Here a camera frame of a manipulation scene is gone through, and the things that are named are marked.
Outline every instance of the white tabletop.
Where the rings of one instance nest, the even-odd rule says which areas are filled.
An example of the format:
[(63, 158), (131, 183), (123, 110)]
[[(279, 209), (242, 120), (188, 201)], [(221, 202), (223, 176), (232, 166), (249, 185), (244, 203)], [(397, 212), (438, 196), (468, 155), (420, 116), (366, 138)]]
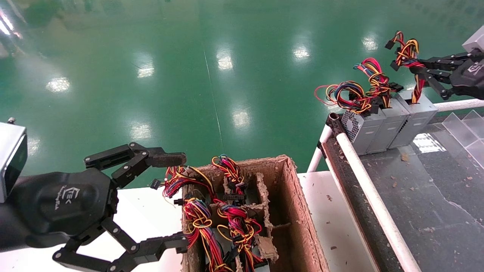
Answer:
[[(311, 211), (318, 237), (332, 272), (376, 271), (356, 228), (348, 205), (329, 171), (298, 174)], [(150, 188), (119, 190), (118, 213), (114, 221), (136, 242), (167, 236), (182, 228), (181, 207), (173, 207), (162, 197), (162, 191)], [(181, 198), (181, 193), (173, 199)], [(67, 272), (55, 263), (52, 255), (60, 245), (46, 249), (21, 249), (0, 254), (0, 271)], [(105, 260), (115, 260), (124, 249), (107, 233), (78, 253)], [(159, 262), (138, 266), (134, 272), (179, 272), (181, 254), (166, 250)]]

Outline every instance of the power supply unit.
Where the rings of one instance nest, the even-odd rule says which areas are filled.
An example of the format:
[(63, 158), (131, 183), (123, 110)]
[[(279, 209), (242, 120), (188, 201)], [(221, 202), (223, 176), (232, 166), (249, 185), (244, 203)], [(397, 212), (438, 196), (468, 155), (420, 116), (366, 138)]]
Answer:
[(385, 151), (410, 115), (405, 107), (395, 98), (390, 99), (390, 108), (385, 108), (381, 111), (386, 119), (366, 150), (367, 154)]
[(409, 112), (410, 116), (398, 130), (395, 139), (388, 147), (389, 149), (409, 145), (437, 113), (437, 108), (423, 94), (416, 104), (409, 104), (408, 102), (412, 99), (412, 91), (398, 92), (395, 98)]
[(365, 117), (349, 110), (345, 111), (341, 123), (358, 155), (366, 154), (366, 150), (378, 134), (378, 130), (385, 119), (386, 117), (381, 109), (378, 109), (378, 113)]

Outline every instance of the colorful wires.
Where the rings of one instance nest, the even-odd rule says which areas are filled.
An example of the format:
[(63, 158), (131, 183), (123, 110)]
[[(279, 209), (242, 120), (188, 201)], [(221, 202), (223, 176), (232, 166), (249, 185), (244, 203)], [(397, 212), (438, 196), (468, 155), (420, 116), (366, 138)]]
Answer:
[[(261, 225), (257, 220), (250, 218), (244, 208), (229, 205), (220, 200), (216, 200), (216, 202), (219, 204), (218, 215), (228, 221), (227, 227), (217, 226), (220, 235), (234, 243), (235, 248), (241, 254), (245, 272), (255, 272), (254, 265), (264, 262), (262, 258), (252, 252), (255, 235), (261, 232)], [(229, 230), (230, 238), (223, 234), (222, 228)]]
[(213, 185), (210, 180), (195, 167), (187, 166), (187, 169), (191, 169), (198, 173), (200, 178), (191, 178), (184, 174), (185, 168), (182, 166), (173, 166), (166, 169), (165, 182), (161, 185), (165, 186), (163, 190), (164, 197), (173, 197), (183, 186), (188, 184), (198, 184), (205, 187), (210, 194), (211, 199), (215, 198)]
[(223, 171), (229, 182), (229, 187), (231, 186), (231, 183), (235, 186), (235, 188), (232, 188), (233, 194), (244, 194), (244, 177), (241, 175), (241, 170), (234, 160), (227, 155), (222, 154), (218, 157), (215, 156), (212, 158), (212, 165)]
[(188, 225), (188, 232), (185, 233), (188, 238), (188, 248), (191, 248), (199, 237), (202, 237), (203, 248), (209, 259), (207, 264), (207, 271), (209, 272), (233, 272), (223, 261), (223, 250), (219, 242), (217, 242), (213, 230), (212, 220), (210, 219), (212, 213), (202, 200), (193, 197), (185, 200), (183, 212), (186, 219), (190, 222)]
[[(403, 33), (397, 31), (393, 39), (389, 43), (399, 43), (400, 47), (397, 50), (397, 57), (395, 60), (396, 65), (405, 67), (425, 67), (422, 63), (418, 61), (419, 56), (419, 43), (415, 39), (410, 39), (405, 42), (403, 38)], [(422, 76), (415, 75), (415, 88), (412, 93), (412, 103), (417, 103), (422, 95), (422, 89), (425, 84), (425, 79)]]
[[(326, 100), (324, 102), (318, 97), (318, 90), (326, 87)], [(343, 93), (348, 92), (348, 99), (343, 98)], [(361, 114), (371, 109), (370, 98), (365, 97), (364, 90), (360, 84), (354, 81), (344, 81), (340, 84), (323, 85), (315, 90), (315, 97), (327, 105), (338, 105), (340, 108)]]
[(368, 76), (368, 81), (370, 82), (371, 88), (366, 95), (369, 97), (379, 96), (383, 101), (383, 108), (390, 107), (390, 98), (392, 88), (388, 86), (388, 77), (381, 70), (381, 66), (378, 61), (374, 58), (367, 58), (361, 63), (355, 64), (353, 69), (358, 69), (363, 71), (365, 75)]

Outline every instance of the cardboard box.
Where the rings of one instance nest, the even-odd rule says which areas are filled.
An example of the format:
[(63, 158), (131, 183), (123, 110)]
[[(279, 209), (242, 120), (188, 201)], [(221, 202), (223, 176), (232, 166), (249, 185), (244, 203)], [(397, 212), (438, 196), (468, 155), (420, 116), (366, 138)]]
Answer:
[[(264, 223), (265, 231), (257, 235), (256, 244), (262, 258), (269, 260), (271, 272), (328, 272), (311, 214), (291, 158), (254, 159), (237, 162), (248, 182), (248, 208), (255, 211)], [(214, 166), (198, 168), (213, 183), (216, 193), (229, 192), (227, 181)], [(183, 195), (199, 189), (193, 185), (183, 188)], [(214, 225), (222, 223), (217, 218), (216, 204), (211, 204)], [(182, 219), (183, 230), (188, 222)], [(183, 254), (183, 272), (203, 272), (205, 253), (201, 242)], [(242, 272), (240, 259), (236, 258), (236, 272)]]

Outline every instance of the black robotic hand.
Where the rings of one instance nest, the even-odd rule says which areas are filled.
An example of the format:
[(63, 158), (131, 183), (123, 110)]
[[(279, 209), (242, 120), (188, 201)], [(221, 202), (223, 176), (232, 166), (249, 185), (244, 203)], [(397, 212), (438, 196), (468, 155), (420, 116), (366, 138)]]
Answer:
[[(425, 67), (410, 67), (410, 71), (423, 75), (427, 85), (442, 99), (447, 100), (455, 94), (484, 100), (484, 53), (479, 49), (474, 49), (471, 53), (418, 61)], [(450, 84), (452, 87), (447, 89), (441, 83)]]
[[(166, 153), (137, 143), (84, 159), (80, 173), (53, 172), (19, 177), (7, 201), (0, 204), (0, 252), (23, 247), (45, 248), (67, 243), (53, 259), (80, 271), (129, 272), (138, 264), (158, 261), (167, 248), (186, 252), (181, 232), (136, 243), (116, 223), (117, 188), (127, 186), (150, 166), (183, 165), (184, 153)], [(123, 164), (112, 178), (101, 170)], [(107, 231), (126, 252), (113, 262), (76, 253)]]

